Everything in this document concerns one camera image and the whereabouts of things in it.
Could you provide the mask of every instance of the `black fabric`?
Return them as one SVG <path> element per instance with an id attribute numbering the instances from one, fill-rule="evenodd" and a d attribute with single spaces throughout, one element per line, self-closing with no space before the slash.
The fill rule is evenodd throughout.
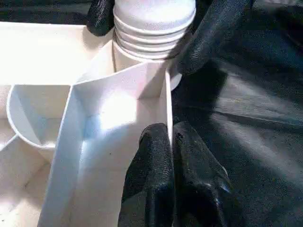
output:
<path id="1" fill-rule="evenodd" d="M 119 227 L 171 227 L 174 208 L 173 158 L 167 128 L 143 130 L 125 177 Z"/>
<path id="2" fill-rule="evenodd" d="M 301 78 L 226 53 L 172 93 L 174 116 L 189 121 L 226 168 L 249 227 L 303 226 Z"/>
<path id="3" fill-rule="evenodd" d="M 115 0 L 93 0 L 88 15 L 87 28 L 96 36 L 106 35 L 114 26 Z"/>
<path id="4" fill-rule="evenodd" d="M 0 7 L 62 5 L 88 2 L 92 2 L 92 0 L 1 0 Z"/>
<path id="5" fill-rule="evenodd" d="M 174 126 L 174 168 L 178 227 L 242 227 L 244 219 L 230 180 L 198 133 Z"/>
<path id="6" fill-rule="evenodd" d="M 243 18 L 235 37 L 223 47 L 223 54 L 218 55 L 225 57 L 226 52 L 238 52 L 241 61 L 253 58 L 266 67 L 303 72 L 303 52 L 287 37 L 287 31 L 280 29 L 274 15 L 254 9 Z"/>
<path id="7" fill-rule="evenodd" d="M 251 0 L 214 0 L 188 47 L 178 57 L 177 69 L 188 75 L 200 69 L 214 57 L 234 34 Z"/>

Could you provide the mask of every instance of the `white container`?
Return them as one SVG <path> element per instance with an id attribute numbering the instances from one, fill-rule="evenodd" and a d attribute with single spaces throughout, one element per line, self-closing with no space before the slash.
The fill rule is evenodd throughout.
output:
<path id="1" fill-rule="evenodd" d="M 65 43 L 56 26 L 35 26 L 26 25 L 24 30 L 30 27 L 40 34 L 55 29 L 58 36 L 52 33 L 53 39 L 59 37 L 57 44 Z M 22 25 L 10 28 L 17 31 Z M 73 28 L 68 30 L 68 40 L 73 40 L 72 34 L 79 38 Z M 39 37 L 41 43 L 51 41 L 48 36 Z M 29 45 L 29 49 L 39 48 L 34 42 Z M 3 88 L 6 95 L 10 90 L 7 110 L 3 102 L 0 105 L 7 127 L 0 130 L 6 136 L 0 137 L 0 207 L 5 227 L 116 226 L 125 173 L 142 130 L 163 122 L 171 139 L 171 71 L 167 70 L 171 60 L 134 57 L 112 37 L 102 46 L 91 61 L 85 60 L 79 67 L 79 75 L 68 75 L 64 69 L 73 78 L 70 83 L 56 84 L 57 79 L 43 77 L 36 83 L 31 82 L 33 77 L 24 83 L 22 77 L 20 83 L 15 78 L 13 86 Z"/>
<path id="2" fill-rule="evenodd" d="M 117 226 L 139 136 L 157 122 L 167 124 L 171 139 L 169 77 L 154 62 L 74 85 L 39 226 Z"/>
<path id="3" fill-rule="evenodd" d="M 0 84 L 10 85 L 71 85 L 112 39 L 83 25 L 0 22 L 0 34 Z"/>
<path id="4" fill-rule="evenodd" d="M 0 226 L 32 227 L 39 220 L 51 166 L 10 127 L 10 87 L 0 85 Z"/>

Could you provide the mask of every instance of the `white cylinder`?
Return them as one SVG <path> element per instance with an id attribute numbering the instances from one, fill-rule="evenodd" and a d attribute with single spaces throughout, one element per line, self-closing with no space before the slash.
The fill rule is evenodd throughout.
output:
<path id="1" fill-rule="evenodd" d="M 116 0 L 117 43 L 140 58 L 172 58 L 188 41 L 195 13 L 195 0 Z"/>

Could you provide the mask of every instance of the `gloved hand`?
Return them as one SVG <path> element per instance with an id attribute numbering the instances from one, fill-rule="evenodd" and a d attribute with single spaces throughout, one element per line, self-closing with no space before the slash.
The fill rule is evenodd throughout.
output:
<path id="1" fill-rule="evenodd" d="M 232 38 L 244 10 L 252 3 L 253 0 L 213 0 L 189 45 L 177 58 L 178 71 L 183 75 L 192 74 L 214 57 Z M 95 35 L 109 32 L 114 26 L 113 7 L 114 0 L 94 0 L 88 13 L 89 31 Z"/>
<path id="2" fill-rule="evenodd" d="M 241 207 L 225 169 L 187 123 L 174 126 L 177 227 L 242 227 Z"/>
<path id="3" fill-rule="evenodd" d="M 118 227 L 171 227 L 174 175 L 167 128 L 143 130 L 125 176 Z"/>
<path id="4" fill-rule="evenodd" d="M 87 14 L 87 28 L 96 35 L 106 35 L 114 26 L 115 0 L 93 0 Z"/>

